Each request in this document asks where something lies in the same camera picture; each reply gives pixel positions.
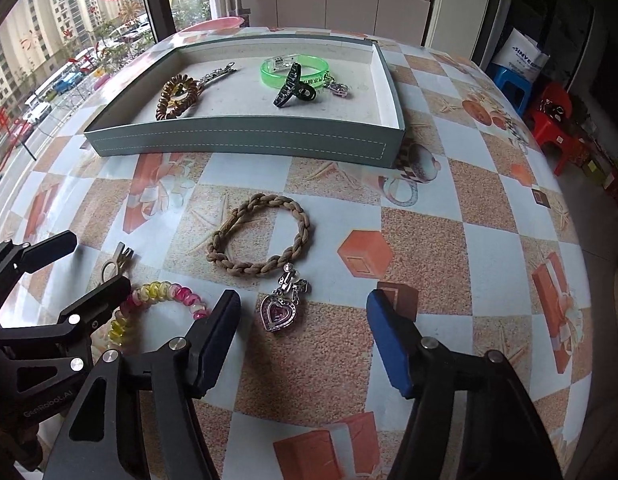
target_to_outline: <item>green plastic bracelet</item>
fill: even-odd
[[[325,84],[324,77],[329,73],[329,64],[320,57],[305,56],[305,54],[292,54],[291,56],[270,57],[266,59],[260,67],[262,82],[272,88],[282,88],[287,74],[276,72],[286,71],[291,68],[292,63],[300,63],[304,67],[309,67],[318,72],[300,77],[300,81],[318,88]]]

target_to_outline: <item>brown coil bracelet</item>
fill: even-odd
[[[287,247],[282,256],[272,256],[263,264],[250,262],[232,262],[222,252],[227,242],[227,235],[238,221],[261,207],[284,207],[294,216],[298,222],[298,234],[294,238],[294,244]],[[286,263],[293,262],[300,256],[303,246],[309,241],[309,217],[303,211],[298,202],[286,196],[265,195],[256,193],[240,207],[233,209],[230,218],[222,224],[218,231],[211,234],[211,243],[207,245],[207,261],[214,262],[218,267],[225,269],[232,276],[262,276],[270,270],[279,269]]]
[[[186,90],[185,97],[176,99],[174,94],[180,89]],[[198,83],[188,75],[179,74],[173,76],[163,86],[163,92],[158,99],[155,110],[155,118],[158,121],[175,119],[198,100]]]

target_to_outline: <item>bag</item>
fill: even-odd
[[[564,121],[564,108],[562,108],[560,105],[555,104],[549,99],[543,99],[540,102],[538,110],[540,110],[543,114],[549,116],[557,123],[562,123]]]
[[[514,28],[492,62],[516,72],[532,83],[548,59],[549,56],[538,49],[535,41]]]

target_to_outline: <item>blue gripper pad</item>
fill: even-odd
[[[405,399],[412,399],[415,391],[409,374],[409,344],[401,340],[397,330],[402,328],[401,333],[410,332],[406,325],[400,327],[403,321],[411,326],[415,332],[415,338],[417,332],[413,323],[394,313],[383,291],[375,289],[369,293],[367,322],[374,335],[375,344],[380,351],[391,386],[400,391]]]

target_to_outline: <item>heart pendant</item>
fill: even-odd
[[[293,323],[295,303],[276,294],[269,294],[260,303],[260,318],[267,332],[280,330]]]

